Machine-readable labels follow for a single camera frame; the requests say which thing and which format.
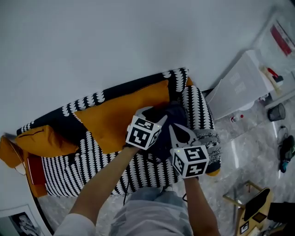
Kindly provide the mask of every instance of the white cube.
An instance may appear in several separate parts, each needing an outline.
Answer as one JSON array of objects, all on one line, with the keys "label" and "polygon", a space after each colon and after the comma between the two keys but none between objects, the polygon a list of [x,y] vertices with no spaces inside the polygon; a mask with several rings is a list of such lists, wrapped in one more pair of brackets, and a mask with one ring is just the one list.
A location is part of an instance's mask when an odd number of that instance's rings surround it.
[{"label": "white cube", "polygon": [[159,124],[133,116],[127,129],[126,143],[147,150],[157,141],[161,128],[162,126]]},{"label": "white cube", "polygon": [[190,178],[205,173],[209,155],[205,145],[172,149],[172,165],[182,178]]}]

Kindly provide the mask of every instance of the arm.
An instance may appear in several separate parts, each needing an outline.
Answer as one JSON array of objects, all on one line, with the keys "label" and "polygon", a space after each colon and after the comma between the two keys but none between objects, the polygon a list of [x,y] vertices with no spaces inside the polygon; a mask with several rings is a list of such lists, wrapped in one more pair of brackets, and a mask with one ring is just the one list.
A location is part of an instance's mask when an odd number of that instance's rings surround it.
[{"label": "arm", "polygon": [[219,236],[217,220],[196,178],[184,179],[189,222],[195,236]]},{"label": "arm", "polygon": [[138,150],[137,147],[125,147],[114,160],[99,171],[84,186],[70,213],[83,215],[95,225],[100,208]]}]

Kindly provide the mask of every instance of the person's left arm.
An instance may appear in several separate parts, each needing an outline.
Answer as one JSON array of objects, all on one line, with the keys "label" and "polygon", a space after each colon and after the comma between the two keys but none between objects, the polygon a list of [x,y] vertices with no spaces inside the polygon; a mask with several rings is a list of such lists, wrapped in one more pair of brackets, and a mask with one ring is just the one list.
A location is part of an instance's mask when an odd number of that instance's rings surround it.
[{"label": "person's left arm", "polygon": [[84,186],[70,213],[83,215],[95,225],[100,208],[138,151],[137,147],[125,147]]}]

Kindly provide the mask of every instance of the shirt sleeve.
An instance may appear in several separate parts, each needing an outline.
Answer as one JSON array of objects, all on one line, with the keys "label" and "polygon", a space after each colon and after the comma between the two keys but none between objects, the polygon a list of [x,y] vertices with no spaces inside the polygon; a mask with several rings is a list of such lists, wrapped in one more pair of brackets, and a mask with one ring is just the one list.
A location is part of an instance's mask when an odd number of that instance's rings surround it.
[{"label": "shirt sleeve", "polygon": [[95,236],[95,225],[79,214],[68,214],[57,228],[54,236]]}]

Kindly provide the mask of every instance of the marble floor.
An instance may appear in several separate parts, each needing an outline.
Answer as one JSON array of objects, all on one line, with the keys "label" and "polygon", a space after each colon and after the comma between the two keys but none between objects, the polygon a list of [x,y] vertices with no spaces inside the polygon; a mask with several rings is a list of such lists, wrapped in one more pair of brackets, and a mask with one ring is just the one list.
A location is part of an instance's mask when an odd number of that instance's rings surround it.
[{"label": "marble floor", "polygon": [[[228,193],[241,203],[246,203],[255,190],[247,193],[243,183],[251,180],[261,187],[270,187],[274,193],[274,202],[295,201],[295,187],[292,182],[292,172],[295,170],[295,160],[292,160],[286,173],[278,171],[277,139],[283,135],[279,127],[285,125],[289,134],[295,135],[295,97],[284,102],[286,119],[270,122],[266,110],[255,102],[254,106],[242,112],[244,118],[235,123],[230,117],[215,121],[219,132],[223,155],[222,168],[215,177],[201,176],[200,183],[204,194],[214,211],[220,234],[234,235],[235,207],[224,201],[222,196]],[[183,182],[173,186],[179,196],[184,194]],[[123,206],[124,197],[109,197],[100,211],[96,225],[97,235],[108,235],[110,223],[116,212]],[[44,196],[39,203],[53,230],[60,225],[76,198]]]}]

